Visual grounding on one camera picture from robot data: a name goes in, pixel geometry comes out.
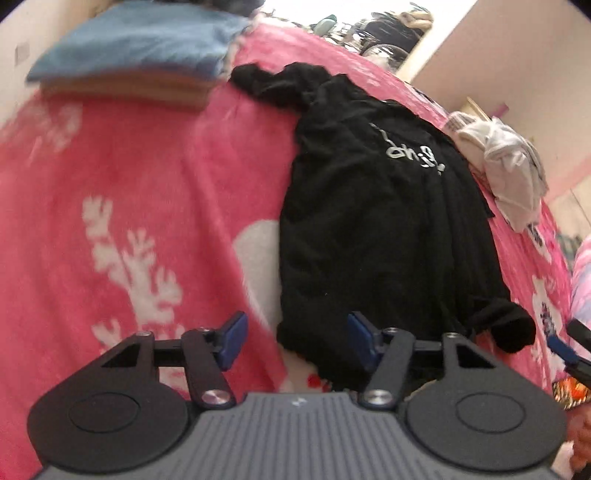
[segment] bed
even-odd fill
[[[371,95],[441,127],[445,112],[369,61],[298,28],[262,24],[236,64],[277,72],[322,64]],[[138,330],[157,339],[249,314],[249,338],[227,374],[248,391],[326,390],[312,365],[282,352],[278,218],[290,181],[297,116],[218,86],[200,114],[150,103],[31,99],[0,131],[0,478],[39,468],[27,412],[49,388]],[[541,388],[562,370],[545,331],[565,336],[569,274],[544,205],[517,234],[485,192],[502,273],[538,324],[518,354],[478,342]],[[183,389],[182,373],[161,372]]]

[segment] white cloth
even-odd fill
[[[511,228],[522,232],[537,223],[548,184],[534,146],[498,118],[486,122],[456,114],[448,130],[458,150],[486,174],[496,205]]]
[[[552,463],[552,470],[563,480],[570,480],[574,475],[574,472],[570,467],[570,458],[572,456],[573,442],[564,442]]]

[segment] black circular pad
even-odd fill
[[[31,409],[28,430],[43,462],[82,473],[114,473],[160,457],[186,431],[184,399],[131,375],[66,381]]]
[[[508,472],[553,457],[566,434],[562,416],[549,395],[506,367],[458,368],[418,392],[406,420],[416,439],[445,462]]]
[[[131,425],[139,413],[138,403],[120,393],[99,393],[80,400],[70,409],[70,420],[91,433],[109,433]]]
[[[494,393],[464,397],[456,405],[456,414],[465,426],[482,433],[510,432],[525,419],[525,411],[518,402]]]

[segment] folded towel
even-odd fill
[[[193,4],[129,0],[84,23],[33,65],[27,80],[161,70],[216,80],[244,17]]]
[[[204,82],[167,72],[135,72],[44,82],[44,95],[81,93],[110,98],[151,100],[201,111],[216,82]]]

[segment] metal screw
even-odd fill
[[[387,405],[394,397],[388,390],[369,390],[363,394],[365,401],[371,405]]]
[[[232,396],[225,390],[207,390],[202,396],[207,405],[225,405],[230,402]]]

